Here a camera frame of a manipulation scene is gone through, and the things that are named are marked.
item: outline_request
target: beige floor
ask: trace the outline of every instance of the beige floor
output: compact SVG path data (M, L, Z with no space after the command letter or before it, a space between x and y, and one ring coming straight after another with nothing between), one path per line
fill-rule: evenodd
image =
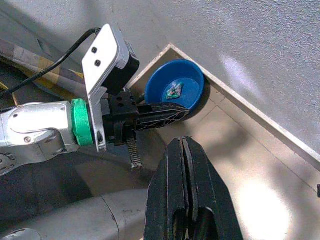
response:
M165 128L168 144L191 136L231 192L247 240L319 240L320 172L210 86L202 110Z

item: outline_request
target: green ring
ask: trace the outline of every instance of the green ring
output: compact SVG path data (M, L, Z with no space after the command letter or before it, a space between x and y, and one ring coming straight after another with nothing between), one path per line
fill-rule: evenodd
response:
M94 144L86 101L78 98L71 102L72 131L79 146Z

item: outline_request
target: black cable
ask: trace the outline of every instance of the black cable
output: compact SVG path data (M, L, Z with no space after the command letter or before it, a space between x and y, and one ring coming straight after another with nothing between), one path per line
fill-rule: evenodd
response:
M86 31L80 38L78 41L76 41L76 43L68 50L65 52L65 54L56 62L54 62L52 65L50 65L49 67L43 69L42 71L38 72L37 74L29 77L28 79L22 81L21 83L19 83L17 86L9 88L5 91L0 92L0 99L3 98L4 95L6 94L11 94L17 90L19 90L20 88L24 87L25 85L33 82L34 80L41 78L43 75L47 74L48 72L52 71L53 69L55 69L56 67L58 67L60 64L63 63L63 61L65 61L88 37L90 37L92 34L98 34L100 31L100 28L91 28L88 31Z

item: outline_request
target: black screw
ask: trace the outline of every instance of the black screw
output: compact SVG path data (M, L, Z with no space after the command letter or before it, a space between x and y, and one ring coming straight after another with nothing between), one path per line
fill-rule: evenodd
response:
M100 60L95 60L94 65L96 65L97 67L99 67L100 64L101 64L101 61L100 61Z

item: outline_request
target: blue bowl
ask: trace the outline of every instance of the blue bowl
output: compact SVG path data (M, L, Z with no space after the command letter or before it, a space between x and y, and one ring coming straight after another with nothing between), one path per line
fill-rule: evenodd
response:
M179 83L183 84L181 96L167 99L167 91ZM169 61L150 77L144 91L145 102L176 103L191 113L200 101L204 85L204 74L196 64L185 59Z

